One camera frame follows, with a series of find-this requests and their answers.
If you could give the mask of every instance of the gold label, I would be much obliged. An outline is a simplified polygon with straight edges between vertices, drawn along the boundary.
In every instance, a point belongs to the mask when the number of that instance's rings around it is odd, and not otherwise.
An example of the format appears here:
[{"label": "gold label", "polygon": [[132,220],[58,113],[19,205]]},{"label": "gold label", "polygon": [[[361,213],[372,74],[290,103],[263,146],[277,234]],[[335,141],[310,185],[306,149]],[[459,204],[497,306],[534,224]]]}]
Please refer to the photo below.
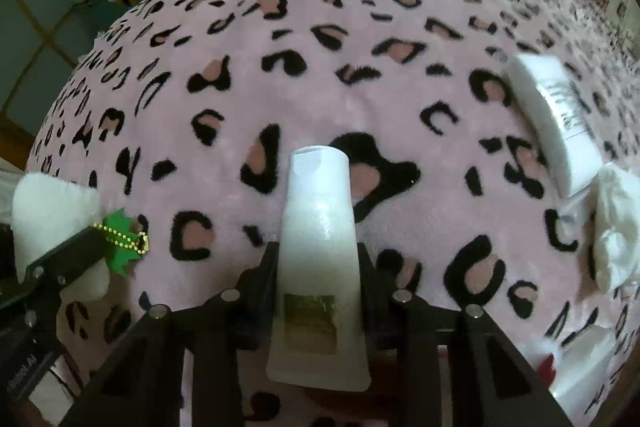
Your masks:
[{"label": "gold label", "polygon": [[284,295],[285,340],[290,349],[334,355],[338,333],[334,325],[334,295]]}]

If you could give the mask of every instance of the pink fabric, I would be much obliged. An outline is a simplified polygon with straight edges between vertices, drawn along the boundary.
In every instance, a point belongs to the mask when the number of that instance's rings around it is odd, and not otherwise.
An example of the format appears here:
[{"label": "pink fabric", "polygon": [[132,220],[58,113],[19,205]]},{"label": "pink fabric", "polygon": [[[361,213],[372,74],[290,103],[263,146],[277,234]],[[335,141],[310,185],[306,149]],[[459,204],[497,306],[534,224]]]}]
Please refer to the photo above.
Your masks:
[{"label": "pink fabric", "polygon": [[[559,232],[545,160],[499,76],[507,54],[557,55],[605,156],[635,161],[632,78],[600,24],[577,22],[566,3],[145,0],[130,10],[60,93],[28,164],[97,187],[108,210],[148,229],[151,252],[129,279],[60,312],[83,378],[151,304],[199,305],[255,266],[278,237],[290,152],[332,144],[350,157],[358,238],[399,285],[436,306],[482,304],[514,343],[545,333],[569,343],[592,321],[616,328],[611,380],[586,425],[635,341],[636,296],[599,293],[593,233]],[[330,415],[268,382],[261,357],[241,357],[248,415],[258,391],[282,406],[272,425]]]}]

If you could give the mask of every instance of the wall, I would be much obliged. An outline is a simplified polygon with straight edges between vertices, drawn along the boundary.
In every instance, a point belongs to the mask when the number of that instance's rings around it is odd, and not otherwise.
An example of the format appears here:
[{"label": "wall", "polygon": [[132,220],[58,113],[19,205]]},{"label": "wall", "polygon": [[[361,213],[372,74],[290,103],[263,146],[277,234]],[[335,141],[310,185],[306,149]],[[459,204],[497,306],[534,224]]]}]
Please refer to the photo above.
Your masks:
[{"label": "wall", "polygon": [[0,120],[34,136],[97,31],[74,0],[0,0],[0,21]]}]

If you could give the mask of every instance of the white plush toy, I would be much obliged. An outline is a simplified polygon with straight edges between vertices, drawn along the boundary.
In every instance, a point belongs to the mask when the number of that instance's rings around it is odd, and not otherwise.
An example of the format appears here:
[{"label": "white plush toy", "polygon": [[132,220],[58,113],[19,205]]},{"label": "white plush toy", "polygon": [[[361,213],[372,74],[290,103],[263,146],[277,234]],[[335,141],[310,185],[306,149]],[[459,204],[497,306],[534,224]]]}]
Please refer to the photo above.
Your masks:
[{"label": "white plush toy", "polygon": [[[15,188],[12,210],[18,282],[31,263],[93,223],[101,223],[103,217],[100,194],[94,188],[40,172],[27,174]],[[109,279],[109,269],[101,259],[61,292],[62,299],[100,299],[107,293]]]}]

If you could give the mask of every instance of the bed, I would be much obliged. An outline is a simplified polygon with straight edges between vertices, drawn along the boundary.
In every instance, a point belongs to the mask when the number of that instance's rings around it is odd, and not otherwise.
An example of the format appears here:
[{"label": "bed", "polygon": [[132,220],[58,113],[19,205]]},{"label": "bed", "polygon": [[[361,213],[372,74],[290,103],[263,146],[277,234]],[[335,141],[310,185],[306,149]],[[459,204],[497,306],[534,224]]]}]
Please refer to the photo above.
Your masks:
[{"label": "bed", "polygon": [[[76,68],[28,162],[98,188],[150,238],[103,300],[60,310],[82,378],[151,305],[199,305],[257,265],[278,237],[290,152],[330,144],[350,158],[358,239],[399,288],[482,305],[519,346],[614,329],[588,425],[638,336],[638,294],[598,291],[593,221],[562,227],[500,70],[516,52],[557,55],[604,157],[632,166],[636,87],[607,38],[580,0],[144,0]],[[241,372],[249,421],[353,420],[268,381],[264,353]],[[278,406],[252,410],[258,393]],[[185,425],[188,411],[185,393]]]}]

